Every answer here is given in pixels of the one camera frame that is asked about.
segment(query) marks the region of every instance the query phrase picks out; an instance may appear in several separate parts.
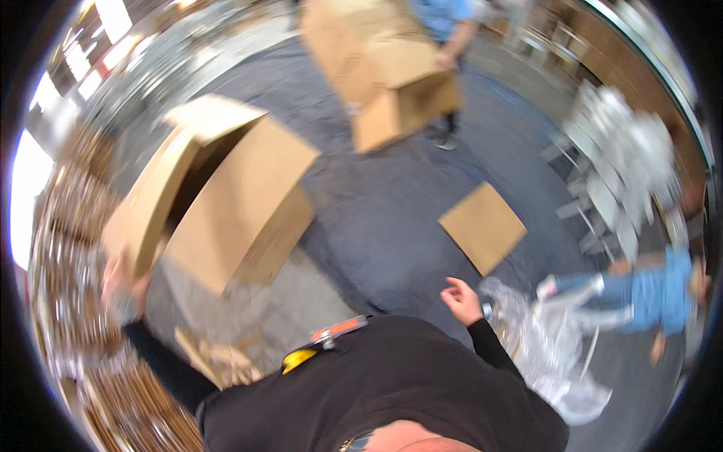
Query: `cardboard box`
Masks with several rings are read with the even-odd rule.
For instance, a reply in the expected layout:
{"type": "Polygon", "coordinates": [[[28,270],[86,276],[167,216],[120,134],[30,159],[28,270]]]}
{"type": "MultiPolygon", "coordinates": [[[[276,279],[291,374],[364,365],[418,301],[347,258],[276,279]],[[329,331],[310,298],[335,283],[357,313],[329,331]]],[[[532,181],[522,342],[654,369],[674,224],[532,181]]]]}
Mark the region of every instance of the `cardboard box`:
{"type": "Polygon", "coordinates": [[[147,273],[158,258],[168,214],[200,149],[191,132],[172,131],[103,228],[106,254],[117,257],[125,247],[135,277],[147,273]]]}
{"type": "Polygon", "coordinates": [[[219,96],[175,108],[166,121],[199,143],[241,135],[184,212],[166,255],[218,296],[231,278],[268,285],[313,219],[299,180],[318,152],[266,112],[219,96]]]}
{"type": "Polygon", "coordinates": [[[310,0],[303,39],[351,117],[357,152],[378,150],[457,109],[455,75],[403,0],[310,0]]]}
{"type": "Polygon", "coordinates": [[[527,232],[510,206],[486,182],[445,213],[440,225],[483,276],[489,275],[527,232]]]}
{"type": "Polygon", "coordinates": [[[298,182],[318,152],[267,113],[206,95],[175,125],[103,229],[136,277],[165,253],[214,294],[231,277],[269,284],[313,219],[298,182]]]}

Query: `person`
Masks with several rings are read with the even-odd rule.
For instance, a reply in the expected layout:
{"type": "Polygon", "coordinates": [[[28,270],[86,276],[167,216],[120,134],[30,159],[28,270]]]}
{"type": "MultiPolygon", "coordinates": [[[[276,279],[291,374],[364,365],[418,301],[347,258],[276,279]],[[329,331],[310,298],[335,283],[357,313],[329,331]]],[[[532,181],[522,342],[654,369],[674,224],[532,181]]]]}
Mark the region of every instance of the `person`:
{"type": "Polygon", "coordinates": [[[691,262],[687,250],[668,246],[664,254],[638,258],[634,268],[627,260],[616,260],[606,274],[549,275],[537,286],[537,300],[595,285],[599,296],[584,307],[622,310],[627,323],[617,329],[621,333],[656,329],[650,351],[655,365],[665,350],[666,336],[682,331],[693,306],[705,302],[710,282],[703,260],[691,262]]]}
{"type": "Polygon", "coordinates": [[[211,451],[562,451],[568,427],[527,387],[483,318],[477,295],[448,278],[441,293],[473,353],[414,317],[369,317],[333,347],[248,386],[218,390],[143,320],[148,277],[124,254],[103,276],[109,316],[176,400],[195,413],[211,451]]]}
{"type": "MultiPolygon", "coordinates": [[[[437,69],[456,71],[476,32],[468,0],[411,0],[411,5],[427,34],[437,42],[437,69]]],[[[458,142],[459,112],[451,111],[444,118],[446,129],[435,135],[435,145],[443,150],[454,150],[458,142]]]]}

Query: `black shoe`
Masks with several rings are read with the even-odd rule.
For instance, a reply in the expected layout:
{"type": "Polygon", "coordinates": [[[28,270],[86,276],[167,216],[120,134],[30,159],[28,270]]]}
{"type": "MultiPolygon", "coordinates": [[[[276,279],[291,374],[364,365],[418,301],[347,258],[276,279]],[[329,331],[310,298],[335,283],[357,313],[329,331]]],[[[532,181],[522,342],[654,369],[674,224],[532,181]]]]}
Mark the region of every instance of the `black shoe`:
{"type": "Polygon", "coordinates": [[[455,150],[457,148],[458,139],[456,135],[449,132],[440,132],[435,137],[435,146],[444,150],[455,150]]]}

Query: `sneaker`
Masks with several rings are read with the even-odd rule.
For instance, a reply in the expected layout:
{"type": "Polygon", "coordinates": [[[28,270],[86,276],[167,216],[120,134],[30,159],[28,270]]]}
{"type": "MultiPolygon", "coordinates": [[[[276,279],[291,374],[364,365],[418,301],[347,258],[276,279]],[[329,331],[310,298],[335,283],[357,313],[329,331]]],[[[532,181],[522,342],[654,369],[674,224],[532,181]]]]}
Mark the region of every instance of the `sneaker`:
{"type": "Polygon", "coordinates": [[[540,284],[537,284],[537,301],[543,303],[557,293],[557,278],[555,275],[547,275],[540,284]]]}
{"type": "Polygon", "coordinates": [[[439,149],[455,150],[457,148],[457,142],[457,137],[449,132],[440,132],[435,137],[435,146],[439,149]]]}

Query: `plastic bag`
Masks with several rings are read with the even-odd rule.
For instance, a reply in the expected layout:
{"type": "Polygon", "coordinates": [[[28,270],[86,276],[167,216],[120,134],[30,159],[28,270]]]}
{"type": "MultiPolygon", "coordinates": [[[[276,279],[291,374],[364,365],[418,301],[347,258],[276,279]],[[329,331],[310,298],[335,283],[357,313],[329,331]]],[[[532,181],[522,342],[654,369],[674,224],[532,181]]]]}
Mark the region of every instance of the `plastic bag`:
{"type": "Polygon", "coordinates": [[[583,334],[600,325],[614,328],[625,322],[624,314],[615,317],[580,309],[595,295],[592,285],[533,307],[525,294],[496,278],[485,278],[479,292],[495,300],[488,321],[527,385],[569,425],[596,419],[612,390],[596,383],[589,372],[581,378],[583,334]]]}

